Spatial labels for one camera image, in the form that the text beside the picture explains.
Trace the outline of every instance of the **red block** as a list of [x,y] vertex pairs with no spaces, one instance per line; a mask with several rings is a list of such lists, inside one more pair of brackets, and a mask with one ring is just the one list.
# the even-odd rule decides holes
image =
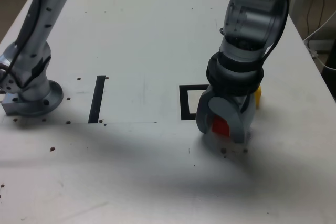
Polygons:
[[230,137],[230,128],[229,125],[227,124],[227,122],[221,118],[218,115],[214,116],[214,121],[212,124],[212,131],[220,134],[220,135],[224,135],[226,137]]

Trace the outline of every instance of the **white cable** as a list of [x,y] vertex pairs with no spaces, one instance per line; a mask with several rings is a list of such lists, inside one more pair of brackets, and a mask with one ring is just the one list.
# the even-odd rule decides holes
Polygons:
[[326,22],[324,22],[324,24],[322,26],[320,26],[319,29],[317,29],[315,32],[313,32],[311,35],[309,35],[307,38],[305,38],[303,40],[303,42],[305,42],[307,39],[309,39],[311,36],[313,36],[318,30],[320,30],[326,23],[328,23],[329,20],[331,20],[331,18],[336,14],[336,11],[328,18],[328,20]]
[[322,62],[322,60],[320,60],[320,58],[319,57],[316,57],[315,59],[317,59],[325,68],[327,68],[327,69],[330,69],[330,70],[335,70],[336,71],[336,68],[330,68],[330,67],[328,67],[328,66],[326,66],[323,62]]

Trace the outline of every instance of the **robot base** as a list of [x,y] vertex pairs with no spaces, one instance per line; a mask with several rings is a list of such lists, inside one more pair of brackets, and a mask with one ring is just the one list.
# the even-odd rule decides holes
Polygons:
[[57,108],[63,100],[63,91],[58,83],[49,80],[49,84],[50,92],[43,99],[33,102],[22,100],[18,94],[6,94],[2,102],[6,114],[40,116]]

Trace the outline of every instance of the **black square outline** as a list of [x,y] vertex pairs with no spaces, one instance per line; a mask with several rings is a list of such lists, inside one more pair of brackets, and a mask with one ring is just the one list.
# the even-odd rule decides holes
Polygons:
[[181,120],[196,120],[196,114],[190,114],[189,111],[189,90],[206,90],[209,87],[208,84],[204,85],[180,85],[180,107],[181,107]]

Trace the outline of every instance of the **cable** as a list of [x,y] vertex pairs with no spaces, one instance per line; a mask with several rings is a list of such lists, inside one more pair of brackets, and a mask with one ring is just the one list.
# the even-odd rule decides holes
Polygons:
[[276,40],[272,44],[271,48],[267,51],[267,53],[265,53],[265,55],[261,59],[261,64],[264,64],[264,62],[267,59],[267,57],[271,54],[271,52],[274,50],[274,48],[278,45],[279,40],[282,37],[282,34],[284,33],[284,30],[285,30],[285,26],[286,26],[286,22],[287,22],[287,17],[288,17],[288,12],[289,12],[289,0],[286,0],[286,14],[285,14],[285,19],[284,19],[283,24],[282,24],[282,28],[281,28],[281,30],[279,32],[278,37],[276,38]]
[[[317,25],[317,29],[320,28],[325,5],[326,5],[326,0],[323,0],[322,10],[321,10],[321,15],[320,15],[320,20],[319,20],[319,24]],[[309,46],[309,42],[310,42],[310,40],[313,39],[313,37],[314,37],[314,35],[313,35],[310,39],[308,39],[308,42],[307,42],[308,48],[310,48],[310,46]]]
[[308,12],[307,12],[307,16],[306,16],[306,24],[307,24],[307,36],[309,36],[309,22],[308,22],[308,18],[309,18],[309,14],[310,14],[310,10],[313,6],[314,0],[311,0],[309,8],[308,8]]
[[307,39],[309,39],[311,36],[313,36],[315,33],[317,33],[323,26],[325,26],[326,23],[328,23],[329,20],[331,20],[331,18],[336,14],[336,11],[328,18],[328,20],[326,22],[324,22],[324,24],[319,28],[317,29],[315,32],[313,32],[311,35],[309,35],[307,38],[305,38],[303,40],[303,42],[305,42]]
[[328,67],[328,66],[326,66],[323,62],[322,62],[322,60],[320,60],[320,58],[319,57],[316,57],[315,59],[317,59],[325,68],[327,68],[327,69],[329,69],[329,70],[334,70],[334,71],[336,71],[336,68],[330,68],[330,67]]
[[[29,32],[27,38],[26,38],[26,39],[24,40],[24,42],[22,43],[22,46],[16,51],[16,54],[15,54],[15,56],[13,57],[13,60],[12,60],[12,62],[10,63],[8,69],[6,70],[6,73],[5,73],[5,74],[3,75],[3,77],[1,78],[0,83],[2,83],[2,81],[3,81],[4,79],[6,79],[6,77],[8,76],[8,74],[11,72],[11,70],[12,70],[12,68],[13,68],[13,66],[14,66],[14,64],[15,64],[15,62],[16,62],[16,60],[17,60],[17,58],[19,57],[19,55],[21,54],[22,50],[25,48],[26,44],[28,43],[30,37],[32,36],[32,34],[33,34],[33,32],[34,32],[34,30],[35,30],[35,28],[36,28],[37,22],[38,22],[38,20],[39,20],[39,17],[40,17],[41,7],[42,7],[42,0],[38,0],[38,11],[37,11],[36,18],[35,18],[35,20],[34,20],[34,24],[33,24],[33,26],[32,26],[32,29],[31,29],[31,31]],[[19,88],[21,88],[21,89],[24,88],[24,87],[26,87],[26,86],[29,84],[29,82],[27,82],[27,83],[24,84],[23,86],[20,86],[18,80],[17,80],[16,77],[15,77],[15,75],[13,75],[13,78],[15,79],[16,84],[17,84],[17,85],[19,86]]]

